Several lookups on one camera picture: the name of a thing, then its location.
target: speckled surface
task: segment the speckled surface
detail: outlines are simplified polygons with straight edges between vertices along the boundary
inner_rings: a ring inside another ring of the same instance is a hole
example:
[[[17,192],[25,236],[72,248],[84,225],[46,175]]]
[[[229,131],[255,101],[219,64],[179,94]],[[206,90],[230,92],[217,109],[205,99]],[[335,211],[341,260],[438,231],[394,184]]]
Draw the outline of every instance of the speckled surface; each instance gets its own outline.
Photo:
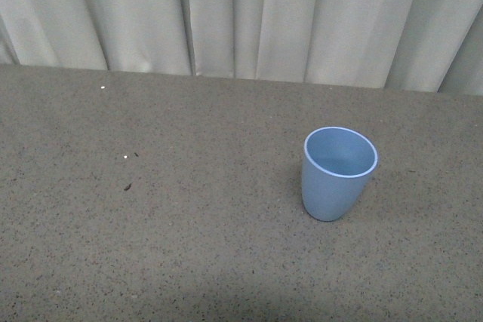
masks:
[[[380,155],[331,223],[326,125]],[[0,66],[0,320],[481,321],[482,150],[482,97]]]

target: cup rim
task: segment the cup rim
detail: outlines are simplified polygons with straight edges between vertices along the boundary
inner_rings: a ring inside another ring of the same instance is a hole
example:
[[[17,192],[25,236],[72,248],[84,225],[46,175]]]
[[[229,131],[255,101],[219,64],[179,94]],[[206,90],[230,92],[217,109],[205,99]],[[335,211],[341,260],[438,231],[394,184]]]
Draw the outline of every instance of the cup rim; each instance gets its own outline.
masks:
[[[319,164],[317,164],[313,159],[312,157],[310,156],[309,154],[309,151],[307,150],[307,143],[309,142],[309,139],[310,137],[312,137],[312,135],[314,133],[318,133],[320,131],[323,131],[323,130],[329,130],[329,129],[338,129],[338,130],[344,130],[344,131],[347,131],[347,132],[351,132],[357,136],[359,136],[360,138],[362,138],[372,149],[372,152],[374,153],[374,163],[371,165],[371,167],[369,167],[364,173],[358,173],[356,175],[343,175],[343,174],[340,174],[340,173],[335,173],[335,172],[332,172],[332,171],[329,171],[325,168],[323,168],[322,166],[320,166]],[[377,166],[377,161],[378,161],[378,156],[377,156],[377,150],[376,148],[374,147],[374,145],[372,144],[371,141],[369,141],[369,139],[360,134],[359,132],[357,131],[354,131],[354,130],[351,130],[350,128],[345,128],[345,127],[339,127],[339,126],[327,126],[327,127],[321,127],[321,128],[318,128],[317,130],[314,130],[312,131],[311,133],[309,133],[309,135],[305,138],[305,142],[303,143],[303,151],[305,152],[305,156],[307,157],[307,159],[310,161],[310,163],[312,165],[314,165],[317,169],[319,169],[320,171],[323,171],[324,173],[328,173],[329,175],[332,175],[332,176],[335,176],[335,177],[341,177],[341,178],[344,178],[344,179],[355,179],[357,177],[361,177],[361,176],[365,176],[369,173],[371,173]]]

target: plastic cup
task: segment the plastic cup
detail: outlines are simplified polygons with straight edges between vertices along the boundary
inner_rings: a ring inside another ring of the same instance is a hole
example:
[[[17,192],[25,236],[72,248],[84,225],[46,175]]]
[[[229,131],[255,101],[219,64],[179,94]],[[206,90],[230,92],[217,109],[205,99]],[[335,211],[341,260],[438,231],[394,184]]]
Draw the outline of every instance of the plastic cup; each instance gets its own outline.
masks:
[[[311,132],[303,145],[302,199],[314,218],[339,219],[355,203],[377,165],[366,137],[344,127]]]

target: curtain fold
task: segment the curtain fold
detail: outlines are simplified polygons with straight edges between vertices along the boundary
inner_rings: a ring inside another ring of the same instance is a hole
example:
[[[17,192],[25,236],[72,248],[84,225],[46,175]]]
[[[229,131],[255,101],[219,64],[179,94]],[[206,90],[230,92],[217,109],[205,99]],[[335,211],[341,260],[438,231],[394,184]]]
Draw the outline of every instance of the curtain fold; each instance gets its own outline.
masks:
[[[0,63],[483,94],[483,0],[0,0]]]

